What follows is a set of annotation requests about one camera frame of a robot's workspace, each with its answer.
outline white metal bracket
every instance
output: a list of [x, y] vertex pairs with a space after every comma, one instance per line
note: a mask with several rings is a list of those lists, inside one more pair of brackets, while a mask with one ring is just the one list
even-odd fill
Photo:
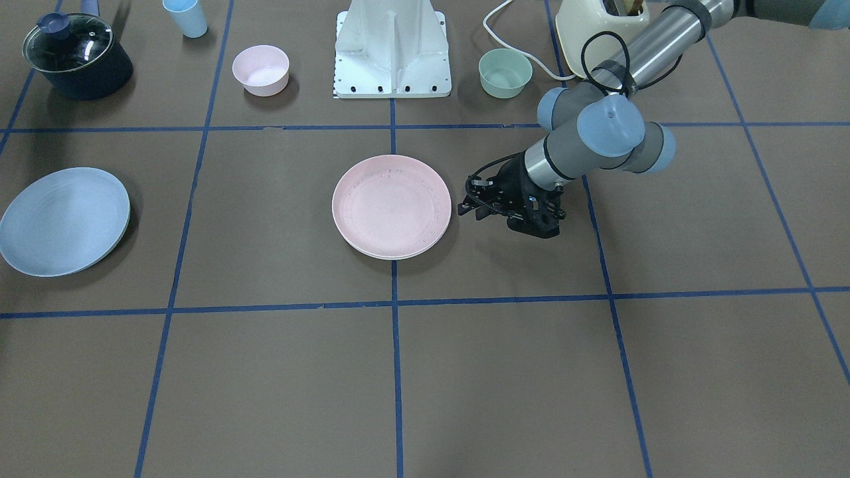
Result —
[[352, 0], [337, 16], [333, 95], [438, 98], [451, 93], [445, 15], [430, 0]]

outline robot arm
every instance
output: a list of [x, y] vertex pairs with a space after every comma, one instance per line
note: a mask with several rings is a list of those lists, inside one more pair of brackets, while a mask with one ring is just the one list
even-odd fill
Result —
[[[629, 99], [709, 30], [738, 16], [840, 29], [850, 26], [850, 2], [674, 0], [623, 52], [597, 65], [575, 88], [547, 92], [537, 116], [550, 133], [470, 175], [458, 214], [475, 210], [478, 220], [500, 214], [512, 230], [554, 237], [565, 216], [560, 196], [570, 181], [596, 168], [637, 174], [664, 169], [676, 150], [673, 134], [645, 122]], [[495, 176], [481, 179], [482, 171], [501, 162]]]

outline white cable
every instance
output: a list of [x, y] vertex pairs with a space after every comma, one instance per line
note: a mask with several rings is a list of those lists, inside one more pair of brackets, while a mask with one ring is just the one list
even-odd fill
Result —
[[488, 13], [488, 14], [487, 14], [487, 16], [485, 16], [485, 17], [484, 17], [484, 21], [482, 21], [482, 22], [481, 22], [481, 25], [483, 25], [483, 26], [484, 26], [484, 29], [485, 29], [485, 30], [487, 30], [487, 33], [489, 33], [489, 34], [490, 34], [490, 36], [491, 36], [491, 37], [493, 37], [493, 39], [494, 39], [494, 40], [496, 40], [497, 42], [499, 42], [499, 44], [501, 44], [501, 46], [503, 46], [503, 47], [505, 47], [505, 48], [509, 48], [509, 49], [514, 50], [514, 51], [517, 51], [517, 52], [520, 52], [521, 54], [523, 54], [523, 55], [525, 55], [526, 57], [528, 57], [528, 58], [529, 58], [529, 60], [533, 60], [533, 61], [534, 61], [537, 65], [539, 65], [539, 66], [540, 66], [540, 68], [542, 68], [543, 70], [545, 70], [545, 71], [546, 71], [546, 73], [547, 73], [550, 77], [552, 77], [552, 79], [553, 79], [553, 80], [558, 80], [558, 81], [563, 82], [563, 81], [571, 80], [571, 79], [575, 78], [575, 75], [569, 75], [568, 77], [559, 77], [558, 75], [556, 75], [556, 74], [552, 73], [552, 70], [549, 70], [548, 68], [546, 68], [546, 65], [543, 65], [543, 62], [542, 62], [542, 61], [540, 61], [540, 60], [538, 60], [538, 59], [537, 59], [537, 57], [535, 57], [533, 54], [530, 54], [530, 53], [528, 53], [528, 52], [524, 52], [523, 50], [521, 50], [521, 49], [519, 49], [519, 48], [514, 48], [514, 47], [512, 47], [511, 45], [508, 45], [507, 43], [505, 43], [505, 42], [504, 42], [501, 38], [499, 38], [499, 37], [498, 37], [498, 36], [497, 36], [497, 35], [496, 35], [496, 34], [495, 34], [495, 33], [494, 33], [491, 29], [490, 29], [490, 26], [488, 26], [488, 25], [487, 25], [487, 20], [489, 20], [489, 19], [490, 19], [490, 17], [491, 17], [491, 16], [493, 16], [494, 14], [496, 14], [496, 12], [498, 12], [499, 10], [504, 9], [504, 8], [505, 8], [505, 6], [507, 6], [510, 2], [513, 2], [513, 0], [505, 0], [505, 2], [504, 2], [503, 4], [499, 5], [499, 6], [498, 6], [498, 7], [496, 7], [495, 9], [493, 9], [493, 11], [491, 11], [490, 13]]

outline plate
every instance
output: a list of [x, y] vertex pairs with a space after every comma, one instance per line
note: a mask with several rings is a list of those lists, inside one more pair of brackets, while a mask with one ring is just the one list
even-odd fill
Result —
[[401, 155], [355, 164], [333, 191], [333, 221], [358, 251], [408, 259], [430, 249], [451, 219], [449, 188], [424, 162]]
[[0, 254], [38, 277], [83, 270], [112, 251], [127, 230], [130, 198], [115, 176], [69, 168], [29, 185], [0, 219]]

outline pink plate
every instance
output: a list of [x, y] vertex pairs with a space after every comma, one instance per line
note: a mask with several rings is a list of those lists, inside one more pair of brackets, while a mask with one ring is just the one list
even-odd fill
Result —
[[358, 251], [408, 259], [431, 248], [451, 218], [449, 188], [424, 162], [374, 156], [355, 164], [333, 191], [333, 221]]

